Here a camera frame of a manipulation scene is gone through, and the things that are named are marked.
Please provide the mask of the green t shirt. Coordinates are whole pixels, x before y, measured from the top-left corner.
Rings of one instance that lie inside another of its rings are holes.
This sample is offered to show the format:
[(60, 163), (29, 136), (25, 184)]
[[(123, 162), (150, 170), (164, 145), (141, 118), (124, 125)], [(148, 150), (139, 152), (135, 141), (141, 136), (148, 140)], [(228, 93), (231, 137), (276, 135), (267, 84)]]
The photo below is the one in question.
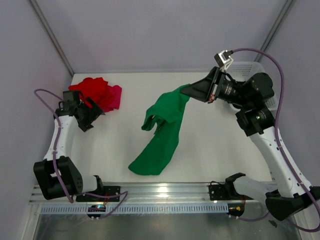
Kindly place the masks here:
[(131, 162), (128, 169), (140, 176), (158, 176), (167, 167), (179, 144), (180, 129), (188, 95), (180, 92), (184, 86), (163, 93), (157, 101), (146, 110), (141, 126), (143, 131), (155, 128), (150, 142)]

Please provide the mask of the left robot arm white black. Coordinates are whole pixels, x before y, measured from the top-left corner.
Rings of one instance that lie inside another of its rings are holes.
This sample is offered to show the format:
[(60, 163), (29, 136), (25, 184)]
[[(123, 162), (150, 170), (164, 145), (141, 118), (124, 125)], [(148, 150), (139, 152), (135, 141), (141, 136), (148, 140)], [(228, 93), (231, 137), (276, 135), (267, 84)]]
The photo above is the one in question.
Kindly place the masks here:
[(46, 200), (86, 193), (94, 201), (105, 195), (98, 175), (83, 176), (71, 160), (72, 145), (77, 129), (86, 132), (92, 122), (104, 112), (91, 99), (87, 106), (77, 94), (63, 93), (63, 101), (55, 110), (54, 132), (49, 149), (42, 161), (33, 165), (33, 172)]

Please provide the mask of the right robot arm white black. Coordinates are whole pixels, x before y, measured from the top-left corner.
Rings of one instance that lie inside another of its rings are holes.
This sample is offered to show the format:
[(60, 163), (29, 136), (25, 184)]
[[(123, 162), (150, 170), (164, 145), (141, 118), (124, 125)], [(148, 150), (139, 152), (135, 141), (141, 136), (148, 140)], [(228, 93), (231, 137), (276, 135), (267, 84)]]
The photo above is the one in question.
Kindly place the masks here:
[(280, 139), (275, 118), (266, 105), (275, 94), (267, 73), (258, 72), (246, 81), (237, 81), (214, 67), (205, 78), (182, 87), (180, 93), (205, 103), (220, 99), (239, 107), (237, 123), (262, 154), (275, 181), (275, 185), (269, 185), (236, 173), (224, 183), (228, 198), (257, 200), (279, 221), (308, 208), (313, 203), (310, 197), (320, 199), (320, 188), (306, 180)]

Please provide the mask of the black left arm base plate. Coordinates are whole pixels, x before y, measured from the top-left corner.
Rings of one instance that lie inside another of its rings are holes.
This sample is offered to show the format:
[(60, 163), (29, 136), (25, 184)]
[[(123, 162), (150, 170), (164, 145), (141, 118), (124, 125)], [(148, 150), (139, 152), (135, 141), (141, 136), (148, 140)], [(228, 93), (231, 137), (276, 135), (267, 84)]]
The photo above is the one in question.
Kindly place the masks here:
[(107, 185), (103, 186), (102, 188), (99, 188), (94, 191), (85, 192), (76, 197), (76, 202), (82, 203), (82, 202), (119, 202), (120, 197), (115, 196), (120, 194), (121, 187), (119, 185)]

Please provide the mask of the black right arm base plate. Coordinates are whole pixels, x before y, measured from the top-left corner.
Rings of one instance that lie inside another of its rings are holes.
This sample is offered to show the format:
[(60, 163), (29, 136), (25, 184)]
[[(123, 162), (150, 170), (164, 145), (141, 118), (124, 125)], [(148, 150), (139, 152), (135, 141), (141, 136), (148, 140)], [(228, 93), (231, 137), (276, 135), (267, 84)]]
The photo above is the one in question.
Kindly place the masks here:
[(211, 201), (253, 200), (246, 195), (228, 191), (224, 183), (211, 181), (208, 184), (208, 194)]

